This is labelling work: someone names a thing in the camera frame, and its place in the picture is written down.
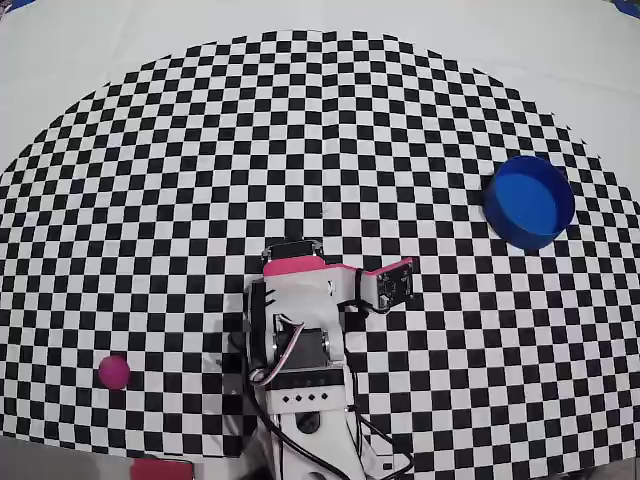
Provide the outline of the white pink gripper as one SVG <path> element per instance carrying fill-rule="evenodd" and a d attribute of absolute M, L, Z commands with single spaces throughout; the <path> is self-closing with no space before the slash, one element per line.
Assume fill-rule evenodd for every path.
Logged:
<path fill-rule="evenodd" d="M 262 278 L 266 306 L 276 300 L 330 298 L 336 305 L 361 300 L 361 270 L 328 263 L 317 240 L 294 240 L 266 247 Z"/>

